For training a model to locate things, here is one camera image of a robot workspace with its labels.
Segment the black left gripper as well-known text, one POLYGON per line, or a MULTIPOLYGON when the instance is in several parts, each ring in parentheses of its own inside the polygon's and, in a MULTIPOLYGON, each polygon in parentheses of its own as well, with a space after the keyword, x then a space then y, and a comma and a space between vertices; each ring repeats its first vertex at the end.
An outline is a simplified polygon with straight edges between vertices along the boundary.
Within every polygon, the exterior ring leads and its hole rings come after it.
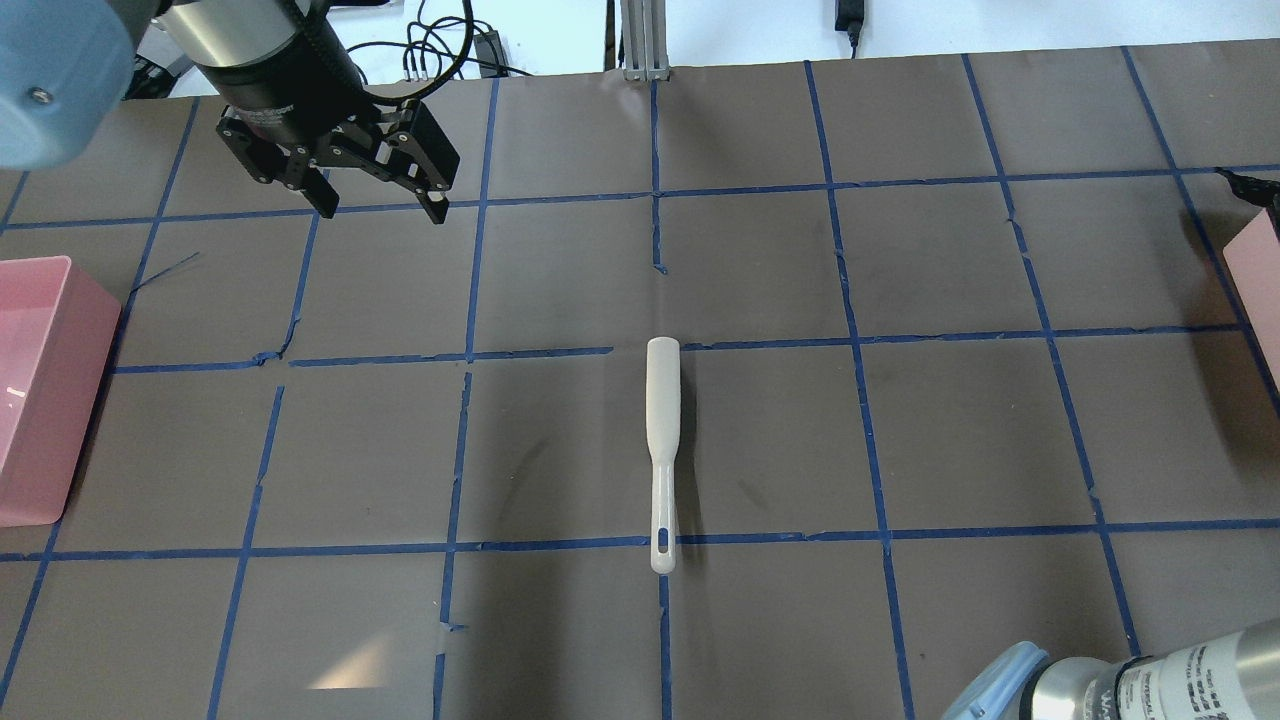
POLYGON ((460 154, 421 100, 381 102, 343 85, 219 85, 218 133, 257 182, 300 191, 323 219, 337 213, 324 169, 361 170, 411 192, 445 222, 460 154))

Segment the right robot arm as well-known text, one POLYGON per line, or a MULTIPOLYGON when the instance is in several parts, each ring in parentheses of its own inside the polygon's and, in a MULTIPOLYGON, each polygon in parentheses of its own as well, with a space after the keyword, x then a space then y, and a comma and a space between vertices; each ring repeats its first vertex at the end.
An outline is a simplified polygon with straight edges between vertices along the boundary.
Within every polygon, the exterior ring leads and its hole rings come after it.
POLYGON ((1169 653, 1110 664, 1051 660, 1019 642, 947 707, 945 719, 1276 719, 1279 621, 1169 653))

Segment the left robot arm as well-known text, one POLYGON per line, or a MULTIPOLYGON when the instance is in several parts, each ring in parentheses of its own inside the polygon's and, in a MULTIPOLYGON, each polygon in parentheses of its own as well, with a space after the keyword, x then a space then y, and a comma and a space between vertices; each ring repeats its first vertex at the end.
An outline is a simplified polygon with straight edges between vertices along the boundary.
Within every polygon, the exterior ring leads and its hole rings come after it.
POLYGON ((411 192, 439 225, 460 154, 426 87, 370 91, 328 19, 328 1, 5 1, 1 160, 38 170, 79 156, 125 97, 146 29, 157 26, 224 100, 218 135, 247 174, 330 219, 325 169, 361 170, 411 192))

